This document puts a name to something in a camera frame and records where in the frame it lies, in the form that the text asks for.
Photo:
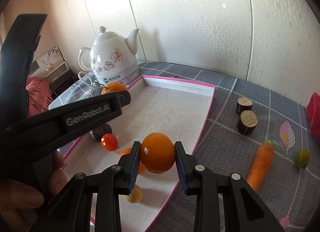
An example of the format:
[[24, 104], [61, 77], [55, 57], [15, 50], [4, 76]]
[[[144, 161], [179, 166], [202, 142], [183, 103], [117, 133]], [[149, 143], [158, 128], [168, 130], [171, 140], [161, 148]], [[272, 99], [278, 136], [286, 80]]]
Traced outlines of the person's left hand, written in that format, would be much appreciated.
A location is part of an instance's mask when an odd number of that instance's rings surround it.
[[[48, 189], [56, 196], [67, 184], [68, 179], [61, 168], [65, 165], [58, 151], [53, 153], [53, 172]], [[21, 209], [35, 209], [44, 203], [43, 195], [32, 186], [14, 181], [1, 180], [1, 231], [29, 231], [35, 220], [25, 218]]]

